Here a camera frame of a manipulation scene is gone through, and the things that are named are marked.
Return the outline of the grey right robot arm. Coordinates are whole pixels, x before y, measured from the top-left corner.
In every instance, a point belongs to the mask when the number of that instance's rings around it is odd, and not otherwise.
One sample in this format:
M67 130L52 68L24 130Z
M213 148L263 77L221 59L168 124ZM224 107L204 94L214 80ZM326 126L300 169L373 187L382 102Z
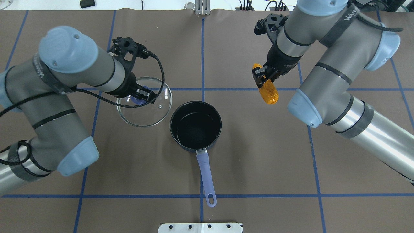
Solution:
M267 100L265 86L274 94L273 82L296 67L315 41L321 43L327 50L288 111L311 128L332 127L413 184L413 135L347 91L361 71L377 70L395 54L402 30L371 19L348 0L299 0L289 15L257 21L254 33L266 34L272 46L252 76Z

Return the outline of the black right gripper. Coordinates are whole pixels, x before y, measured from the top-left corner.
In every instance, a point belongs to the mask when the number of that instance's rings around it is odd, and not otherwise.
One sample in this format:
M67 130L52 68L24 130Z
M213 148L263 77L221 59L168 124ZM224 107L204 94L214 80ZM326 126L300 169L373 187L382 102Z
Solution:
M253 66L252 76L257 88L262 88L266 81L273 83L281 75L287 74L299 62L299 57L292 57L283 53L277 44L273 44L267 54L264 66Z

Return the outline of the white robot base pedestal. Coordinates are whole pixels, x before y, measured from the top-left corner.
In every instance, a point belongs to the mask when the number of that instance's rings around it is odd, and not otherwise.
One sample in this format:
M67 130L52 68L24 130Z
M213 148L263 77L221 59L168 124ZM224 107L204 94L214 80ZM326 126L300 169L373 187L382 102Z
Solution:
M165 223L158 228L158 233L243 233L242 223Z

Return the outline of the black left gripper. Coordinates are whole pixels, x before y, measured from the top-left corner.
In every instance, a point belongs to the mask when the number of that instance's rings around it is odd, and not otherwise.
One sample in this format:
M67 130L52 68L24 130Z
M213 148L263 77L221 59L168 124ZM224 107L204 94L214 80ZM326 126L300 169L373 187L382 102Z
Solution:
M106 91L105 93L116 98L128 97L128 102L132 102L136 105L143 105L146 103L154 104L155 99L159 96L159 94L155 93L147 86L137 84L134 73L129 73L121 83L120 87L113 91Z

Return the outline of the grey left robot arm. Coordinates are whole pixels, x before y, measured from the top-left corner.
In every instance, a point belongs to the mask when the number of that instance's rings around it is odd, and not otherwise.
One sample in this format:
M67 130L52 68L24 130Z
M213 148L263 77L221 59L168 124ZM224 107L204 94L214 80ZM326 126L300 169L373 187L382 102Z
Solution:
M23 112L36 136L1 150L1 195L58 171L71 176L99 159L93 137L68 94L82 92L122 108L140 108L160 96L136 82L136 58L160 59L130 37L117 37L108 51L70 26L49 30L38 52L1 73L5 115Z

